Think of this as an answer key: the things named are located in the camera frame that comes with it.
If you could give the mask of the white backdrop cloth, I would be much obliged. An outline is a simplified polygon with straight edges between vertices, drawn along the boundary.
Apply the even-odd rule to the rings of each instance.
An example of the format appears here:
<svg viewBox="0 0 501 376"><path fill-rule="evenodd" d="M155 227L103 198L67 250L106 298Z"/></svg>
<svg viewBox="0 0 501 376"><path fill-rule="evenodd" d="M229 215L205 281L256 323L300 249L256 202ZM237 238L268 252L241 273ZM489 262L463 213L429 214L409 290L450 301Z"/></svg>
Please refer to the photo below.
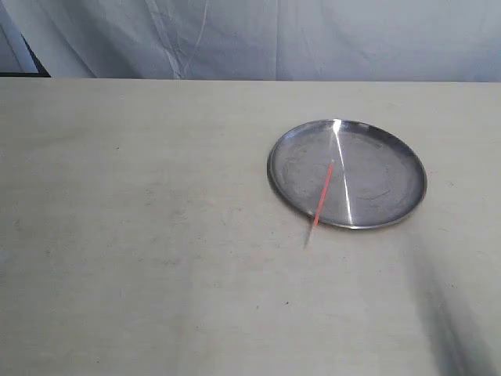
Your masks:
<svg viewBox="0 0 501 376"><path fill-rule="evenodd" d="M500 79L497 1L4 1L53 77Z"/></svg>

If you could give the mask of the orange glow stick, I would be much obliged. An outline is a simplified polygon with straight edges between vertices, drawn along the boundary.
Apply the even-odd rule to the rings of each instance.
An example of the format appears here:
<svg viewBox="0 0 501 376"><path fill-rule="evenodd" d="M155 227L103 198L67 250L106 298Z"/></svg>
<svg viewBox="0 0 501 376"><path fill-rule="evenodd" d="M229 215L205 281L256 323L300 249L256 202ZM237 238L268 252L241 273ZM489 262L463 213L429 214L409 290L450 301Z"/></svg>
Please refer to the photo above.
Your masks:
<svg viewBox="0 0 501 376"><path fill-rule="evenodd" d="M307 235L306 240L305 240L305 249L308 248L309 243L310 243L310 241L312 239L313 232L314 232L315 228L319 224L320 215L322 213L323 205L324 205L324 202L325 202L325 199L326 199L326 195L327 195L327 192L328 192L328 189L329 189L329 186L330 186L330 180L332 178L334 165L335 165L335 162L334 162L334 160L332 160L330 162L329 166L328 166L327 173L326 173L326 178L324 180L323 188L322 188L320 196L319 196L319 201L318 201L318 204L317 204L317 207L316 207L316 210L315 210L315 214L314 214L314 217L313 217L313 220L312 220L312 224L311 224L311 226L309 228L308 235Z"/></svg>

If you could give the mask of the dark frame behind cloth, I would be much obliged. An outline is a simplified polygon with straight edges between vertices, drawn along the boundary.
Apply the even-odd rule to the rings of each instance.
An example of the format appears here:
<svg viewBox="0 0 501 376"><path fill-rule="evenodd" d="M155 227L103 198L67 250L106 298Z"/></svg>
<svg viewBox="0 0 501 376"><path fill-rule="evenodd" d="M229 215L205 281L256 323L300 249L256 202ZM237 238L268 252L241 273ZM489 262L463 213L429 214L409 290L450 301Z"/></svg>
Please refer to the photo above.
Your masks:
<svg viewBox="0 0 501 376"><path fill-rule="evenodd" d="M1 32L1 77L50 78L26 40Z"/></svg>

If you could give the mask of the round silver metal plate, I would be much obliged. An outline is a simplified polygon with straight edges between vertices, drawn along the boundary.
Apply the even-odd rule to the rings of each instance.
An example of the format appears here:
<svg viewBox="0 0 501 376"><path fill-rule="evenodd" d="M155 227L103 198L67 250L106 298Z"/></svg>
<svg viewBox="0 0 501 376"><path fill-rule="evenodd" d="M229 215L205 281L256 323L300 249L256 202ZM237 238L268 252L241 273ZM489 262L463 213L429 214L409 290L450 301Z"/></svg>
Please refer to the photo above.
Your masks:
<svg viewBox="0 0 501 376"><path fill-rule="evenodd" d="M282 135L267 174L282 201L313 219L330 162L330 186L319 223L372 230L408 218L425 198L426 170L397 136L359 121L310 121Z"/></svg>

